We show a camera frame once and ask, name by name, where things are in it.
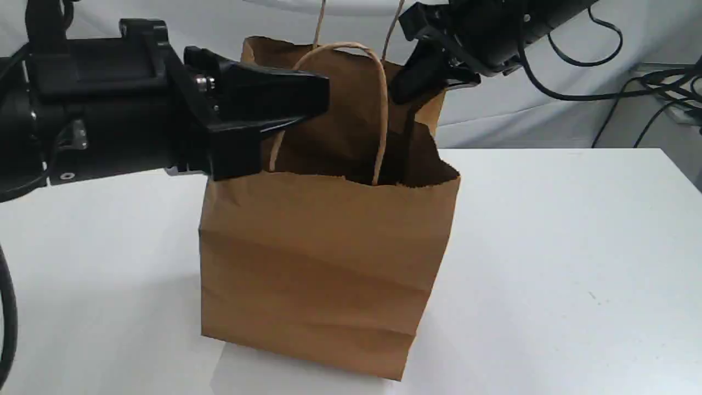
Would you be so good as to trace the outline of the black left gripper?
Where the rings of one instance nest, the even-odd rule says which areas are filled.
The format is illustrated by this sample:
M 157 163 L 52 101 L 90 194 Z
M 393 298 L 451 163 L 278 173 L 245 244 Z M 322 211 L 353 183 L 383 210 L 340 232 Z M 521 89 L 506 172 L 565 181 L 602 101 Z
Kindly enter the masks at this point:
M 68 38 L 27 18 L 2 59 L 2 187 L 47 187 L 165 168 L 213 180 L 260 172 L 264 133 L 323 115 L 330 80 L 169 43 L 165 22 L 120 20 Z

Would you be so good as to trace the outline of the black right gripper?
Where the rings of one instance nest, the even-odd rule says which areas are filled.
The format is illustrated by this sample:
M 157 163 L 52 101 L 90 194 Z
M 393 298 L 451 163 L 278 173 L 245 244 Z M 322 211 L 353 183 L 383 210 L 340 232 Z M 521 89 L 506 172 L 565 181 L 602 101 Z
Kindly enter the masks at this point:
M 593 5 L 592 1 L 448 1 L 414 3 L 399 18 L 418 42 L 389 83 L 396 104 L 476 87 L 480 76 L 507 72 L 518 45 L 529 47 Z

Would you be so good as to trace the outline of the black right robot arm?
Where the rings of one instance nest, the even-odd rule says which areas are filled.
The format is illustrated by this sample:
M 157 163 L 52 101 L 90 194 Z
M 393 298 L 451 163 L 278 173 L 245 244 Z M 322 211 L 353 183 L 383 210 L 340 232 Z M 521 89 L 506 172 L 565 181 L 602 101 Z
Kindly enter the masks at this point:
M 448 1 L 414 3 L 399 16 L 417 45 L 389 92 L 406 104 L 447 87 L 474 87 L 482 77 L 508 75 L 528 47 L 571 20 L 591 1 Z

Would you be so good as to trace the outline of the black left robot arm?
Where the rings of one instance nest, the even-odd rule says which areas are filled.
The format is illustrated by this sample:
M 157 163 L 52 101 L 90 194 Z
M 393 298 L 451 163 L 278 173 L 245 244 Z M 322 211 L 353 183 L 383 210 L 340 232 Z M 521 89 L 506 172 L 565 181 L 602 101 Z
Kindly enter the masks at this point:
M 157 19 L 68 38 L 74 15 L 73 1 L 28 1 L 27 42 L 2 58 L 2 202 L 156 168 L 245 177 L 264 140 L 329 109 L 328 77 L 200 47 L 180 57 Z

